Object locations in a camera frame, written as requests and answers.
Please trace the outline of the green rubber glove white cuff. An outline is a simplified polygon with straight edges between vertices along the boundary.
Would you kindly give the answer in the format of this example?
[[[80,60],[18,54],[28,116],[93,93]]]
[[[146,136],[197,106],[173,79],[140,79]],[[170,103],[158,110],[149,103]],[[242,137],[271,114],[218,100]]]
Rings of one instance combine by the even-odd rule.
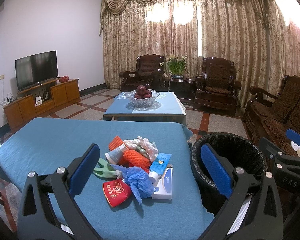
[[[93,174],[100,178],[117,178],[116,170],[106,160],[99,158],[98,165],[93,169]]]

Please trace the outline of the red paper packet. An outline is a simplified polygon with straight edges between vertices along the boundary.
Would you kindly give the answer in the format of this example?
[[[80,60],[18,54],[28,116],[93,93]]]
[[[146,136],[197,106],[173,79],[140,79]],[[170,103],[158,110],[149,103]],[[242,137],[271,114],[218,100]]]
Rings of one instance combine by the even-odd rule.
[[[111,207],[116,207],[125,202],[132,191],[122,178],[103,183],[104,196]]]

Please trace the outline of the white blue tissue box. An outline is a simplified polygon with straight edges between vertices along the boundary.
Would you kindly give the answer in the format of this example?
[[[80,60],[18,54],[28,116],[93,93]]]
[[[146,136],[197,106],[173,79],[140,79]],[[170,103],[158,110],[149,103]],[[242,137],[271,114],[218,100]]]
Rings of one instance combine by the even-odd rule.
[[[173,165],[168,164],[164,174],[154,184],[152,199],[171,200],[173,191]]]

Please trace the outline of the blue plastic shoe cover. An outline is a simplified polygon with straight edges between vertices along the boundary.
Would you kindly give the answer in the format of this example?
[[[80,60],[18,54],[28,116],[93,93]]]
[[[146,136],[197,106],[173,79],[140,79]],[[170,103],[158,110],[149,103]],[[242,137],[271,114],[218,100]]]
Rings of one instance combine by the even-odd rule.
[[[150,198],[154,192],[154,186],[149,178],[149,174],[138,166],[124,167],[121,165],[110,164],[110,166],[121,174],[121,178],[128,185],[138,201],[142,204],[142,200]]]

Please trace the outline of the orange foam fruit net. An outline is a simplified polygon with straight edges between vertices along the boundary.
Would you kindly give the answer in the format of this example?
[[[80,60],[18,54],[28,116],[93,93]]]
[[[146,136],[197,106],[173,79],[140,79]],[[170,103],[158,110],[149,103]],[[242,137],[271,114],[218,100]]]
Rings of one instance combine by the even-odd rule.
[[[151,161],[135,150],[127,150],[123,153],[123,158],[129,163],[130,167],[137,166],[148,169]]]

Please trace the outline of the blue white toothpaste tube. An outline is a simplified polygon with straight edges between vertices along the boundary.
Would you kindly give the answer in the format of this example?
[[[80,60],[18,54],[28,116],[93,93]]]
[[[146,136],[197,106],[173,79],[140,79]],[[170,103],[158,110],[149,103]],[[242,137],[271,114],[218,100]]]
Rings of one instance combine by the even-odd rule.
[[[168,153],[159,153],[149,167],[149,179],[152,184],[158,182],[160,176],[162,176],[166,170],[166,167],[170,161],[171,154]]]

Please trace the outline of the white tissue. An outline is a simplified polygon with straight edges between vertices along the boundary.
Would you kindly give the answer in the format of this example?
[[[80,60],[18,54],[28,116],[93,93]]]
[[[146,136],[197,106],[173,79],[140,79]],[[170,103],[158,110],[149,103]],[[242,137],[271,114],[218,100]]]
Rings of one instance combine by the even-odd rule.
[[[136,151],[136,147],[140,145],[147,151],[147,154],[149,155],[149,160],[151,162],[155,161],[159,153],[155,142],[150,142],[147,138],[143,138],[141,136],[138,136],[136,139],[133,140],[124,140],[123,142],[129,150]]]

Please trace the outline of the blue white paper cup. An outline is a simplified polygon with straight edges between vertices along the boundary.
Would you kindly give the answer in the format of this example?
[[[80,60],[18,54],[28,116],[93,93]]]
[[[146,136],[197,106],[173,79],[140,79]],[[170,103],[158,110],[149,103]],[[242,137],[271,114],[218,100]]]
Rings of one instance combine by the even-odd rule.
[[[111,164],[118,164],[118,162],[123,157],[123,154],[128,150],[125,144],[120,145],[112,151],[105,153],[107,161]]]

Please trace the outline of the black lined trash bin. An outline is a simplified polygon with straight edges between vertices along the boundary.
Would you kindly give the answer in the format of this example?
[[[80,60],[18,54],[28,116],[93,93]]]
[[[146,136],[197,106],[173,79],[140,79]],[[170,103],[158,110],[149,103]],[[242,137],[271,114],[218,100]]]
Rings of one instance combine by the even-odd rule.
[[[191,170],[200,190],[203,207],[207,212],[217,215],[226,196],[219,193],[201,160],[200,152],[205,143],[210,144],[219,156],[228,159],[233,167],[241,167],[249,174],[263,175],[268,171],[268,165],[262,152],[239,135],[212,132],[198,139],[191,150]]]

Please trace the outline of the dark wooden sofa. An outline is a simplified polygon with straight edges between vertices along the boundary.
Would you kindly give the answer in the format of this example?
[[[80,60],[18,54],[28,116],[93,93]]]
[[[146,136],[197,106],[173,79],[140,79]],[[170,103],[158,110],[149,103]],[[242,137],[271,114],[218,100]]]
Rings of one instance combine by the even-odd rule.
[[[298,157],[286,131],[292,129],[300,134],[300,77],[284,76],[280,91],[272,95],[262,88],[251,86],[253,98],[248,101],[243,121],[255,145],[262,137],[281,148],[285,154]]]

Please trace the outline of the blue near tablecloth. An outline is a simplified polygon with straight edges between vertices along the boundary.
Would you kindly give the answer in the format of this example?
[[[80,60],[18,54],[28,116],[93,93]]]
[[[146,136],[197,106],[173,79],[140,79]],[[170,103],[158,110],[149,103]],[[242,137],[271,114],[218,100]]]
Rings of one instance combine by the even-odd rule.
[[[91,144],[105,154],[115,137],[144,137],[155,142],[161,153],[171,155],[172,199],[147,198],[138,203],[131,196],[112,208],[102,190],[103,180],[90,176],[75,201],[104,239],[197,239],[214,216],[203,207],[191,171],[191,135],[174,122],[35,118],[0,147],[0,177],[22,190],[30,171],[51,174],[82,156]]]

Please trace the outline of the blue tablecloth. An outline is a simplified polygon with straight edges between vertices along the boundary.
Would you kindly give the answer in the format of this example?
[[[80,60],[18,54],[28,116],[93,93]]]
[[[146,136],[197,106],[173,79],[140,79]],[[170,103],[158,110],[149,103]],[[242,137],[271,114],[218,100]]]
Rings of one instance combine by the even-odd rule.
[[[177,122],[186,125],[185,107],[173,92],[160,92],[149,107],[133,106],[123,93],[115,97],[103,114],[103,120]]]
[[[75,201],[104,239],[197,239],[214,216],[203,207],[191,171],[191,135],[174,122],[35,118],[0,147],[0,177],[22,190],[30,171],[51,174],[82,156],[91,144],[105,154],[115,137],[144,137],[155,142],[161,153],[171,155],[172,199],[147,198],[138,203],[131,196],[112,208],[102,190],[103,180],[90,176]]]

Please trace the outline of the red bowl on cabinet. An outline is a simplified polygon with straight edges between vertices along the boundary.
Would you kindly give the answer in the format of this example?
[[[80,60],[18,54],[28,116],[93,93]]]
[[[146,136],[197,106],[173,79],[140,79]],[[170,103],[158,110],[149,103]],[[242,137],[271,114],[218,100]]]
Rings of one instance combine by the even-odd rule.
[[[59,82],[60,83],[65,83],[65,82],[68,82],[69,81],[69,77],[66,75],[66,76],[62,76],[59,78]]]

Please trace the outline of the red apples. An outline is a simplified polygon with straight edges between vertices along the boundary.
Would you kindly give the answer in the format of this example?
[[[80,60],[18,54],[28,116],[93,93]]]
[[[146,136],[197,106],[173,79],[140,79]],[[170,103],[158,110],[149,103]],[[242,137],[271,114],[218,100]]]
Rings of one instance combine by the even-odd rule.
[[[140,85],[136,89],[136,93],[134,94],[134,98],[136,99],[146,99],[151,98],[152,92],[150,89],[147,89],[145,86]]]

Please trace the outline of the black flat television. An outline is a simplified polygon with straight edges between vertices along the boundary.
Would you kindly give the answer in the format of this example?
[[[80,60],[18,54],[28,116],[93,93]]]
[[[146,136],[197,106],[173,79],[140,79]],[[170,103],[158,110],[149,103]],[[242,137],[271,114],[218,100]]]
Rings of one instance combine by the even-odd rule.
[[[19,90],[56,78],[57,51],[47,51],[15,60],[15,75]]]

